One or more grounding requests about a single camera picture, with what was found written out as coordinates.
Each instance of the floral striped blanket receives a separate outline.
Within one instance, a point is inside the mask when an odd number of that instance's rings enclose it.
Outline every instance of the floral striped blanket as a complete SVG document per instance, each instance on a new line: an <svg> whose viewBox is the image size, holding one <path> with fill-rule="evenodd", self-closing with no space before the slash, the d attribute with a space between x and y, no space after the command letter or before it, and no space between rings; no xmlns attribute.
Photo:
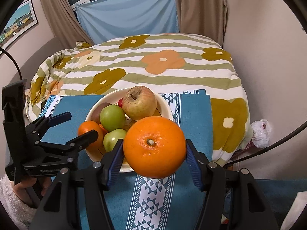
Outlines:
<svg viewBox="0 0 307 230"><path fill-rule="evenodd" d="M212 39L193 34L145 34L95 46L78 42L40 65L26 91L25 113L35 120L51 94L108 94L136 85L156 93L205 89L212 109L213 159L221 165L252 137L246 93L231 55Z"/></svg>

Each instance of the black cable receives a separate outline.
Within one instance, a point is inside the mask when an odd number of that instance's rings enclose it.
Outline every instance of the black cable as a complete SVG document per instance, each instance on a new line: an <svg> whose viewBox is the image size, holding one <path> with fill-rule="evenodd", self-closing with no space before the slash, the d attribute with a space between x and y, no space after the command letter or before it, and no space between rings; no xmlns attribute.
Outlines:
<svg viewBox="0 0 307 230"><path fill-rule="evenodd" d="M17 62L14 60L14 58L13 58L7 51L5 51L5 50L4 50L3 48L1 48L1 47L0 47L0 51L3 52L4 54L6 54L7 57L9 57L9 58L13 61L15 67L17 68L17 71L18 71L20 80L22 80L21 71L20 71L20 69L19 69L19 67L18 67L18 65L17 65Z"/></svg>
<svg viewBox="0 0 307 230"><path fill-rule="evenodd" d="M231 165L233 165L235 163L242 162L242 161L245 161L245 160L250 159L252 157L259 156L259 155L261 155L263 153L266 153L269 150L274 149L275 147L277 147L277 146L285 143L286 141L290 140L291 138L295 137L298 133L300 133L302 130L304 130L306 128L307 128L307 121L305 123L303 123L300 127L298 127L296 130L292 131L289 135L285 136L284 138L280 139L279 141L277 141L276 143L270 145L269 147L266 147L266 148L264 148L262 150L259 150L256 153L251 154L249 156L246 156L246 157L240 158L238 160L235 160L233 162L227 163L227 164L225 164L225 167L229 167L229 166L231 166Z"/></svg>

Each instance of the painting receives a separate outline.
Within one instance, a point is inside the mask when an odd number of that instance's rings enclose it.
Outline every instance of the painting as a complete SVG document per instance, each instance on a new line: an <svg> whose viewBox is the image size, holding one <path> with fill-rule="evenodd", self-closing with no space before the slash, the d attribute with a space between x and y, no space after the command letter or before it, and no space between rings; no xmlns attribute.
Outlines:
<svg viewBox="0 0 307 230"><path fill-rule="evenodd" d="M18 7L6 24L4 30L1 32L0 47L6 49L20 35L37 23L32 0L27 0Z"/></svg>

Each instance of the white wall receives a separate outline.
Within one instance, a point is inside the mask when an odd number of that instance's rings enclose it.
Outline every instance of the white wall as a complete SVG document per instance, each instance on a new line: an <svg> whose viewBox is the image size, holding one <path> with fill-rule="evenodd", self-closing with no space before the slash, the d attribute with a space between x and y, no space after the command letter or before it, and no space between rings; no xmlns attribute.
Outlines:
<svg viewBox="0 0 307 230"><path fill-rule="evenodd" d="M282 0L227 0L224 48L248 96L251 122L268 119L271 143L307 120L307 35ZM307 129L242 162L256 178L306 178Z"/></svg>
<svg viewBox="0 0 307 230"><path fill-rule="evenodd" d="M36 13L38 24L20 36L6 50L13 56L18 63L23 78L30 81L36 73L38 66L50 55L60 50L62 47L54 37L47 19L44 15L40 0L32 0L33 8ZM17 71L12 61L2 54L0 56L0 86L8 85L11 80L16 80ZM2 104L2 95L0 94L0 104ZM0 111L0 122L3 121L3 111ZM6 139L3 125L0 124L0 175L4 172L4 156L6 148Z"/></svg>

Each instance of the fluffy white sleeve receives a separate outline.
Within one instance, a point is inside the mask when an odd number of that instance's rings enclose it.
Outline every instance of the fluffy white sleeve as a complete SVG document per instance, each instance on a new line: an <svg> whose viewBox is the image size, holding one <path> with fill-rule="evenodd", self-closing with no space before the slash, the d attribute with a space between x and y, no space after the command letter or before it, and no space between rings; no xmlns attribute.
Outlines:
<svg viewBox="0 0 307 230"><path fill-rule="evenodd" d="M20 230L27 230L36 209L29 207L16 196L7 175L0 180L0 201L15 225Z"/></svg>

